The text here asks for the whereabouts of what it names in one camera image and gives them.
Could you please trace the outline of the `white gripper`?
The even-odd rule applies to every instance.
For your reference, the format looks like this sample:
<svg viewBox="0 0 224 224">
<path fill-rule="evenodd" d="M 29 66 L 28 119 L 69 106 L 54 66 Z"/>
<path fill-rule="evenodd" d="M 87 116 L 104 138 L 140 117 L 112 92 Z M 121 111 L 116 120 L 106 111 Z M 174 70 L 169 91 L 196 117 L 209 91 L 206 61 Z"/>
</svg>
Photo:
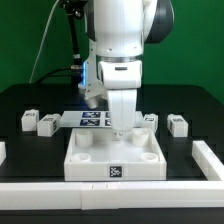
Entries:
<svg viewBox="0 0 224 224">
<path fill-rule="evenodd" d="M 141 87 L 142 62 L 100 61 L 98 76 L 107 92 L 112 130 L 130 132 L 134 127 L 137 89 Z"/>
</svg>

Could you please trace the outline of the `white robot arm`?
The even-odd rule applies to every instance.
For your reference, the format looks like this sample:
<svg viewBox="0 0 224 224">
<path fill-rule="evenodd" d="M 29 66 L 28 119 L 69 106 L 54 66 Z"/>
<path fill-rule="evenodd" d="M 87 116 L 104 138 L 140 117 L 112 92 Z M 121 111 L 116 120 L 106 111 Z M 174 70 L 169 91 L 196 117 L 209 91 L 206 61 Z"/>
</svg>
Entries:
<svg viewBox="0 0 224 224">
<path fill-rule="evenodd" d="M 85 101 L 89 108 L 108 101 L 112 130 L 134 127 L 137 89 L 141 87 L 146 43 L 159 43 L 171 32 L 171 0 L 87 0 L 89 57 L 84 63 Z"/>
</svg>

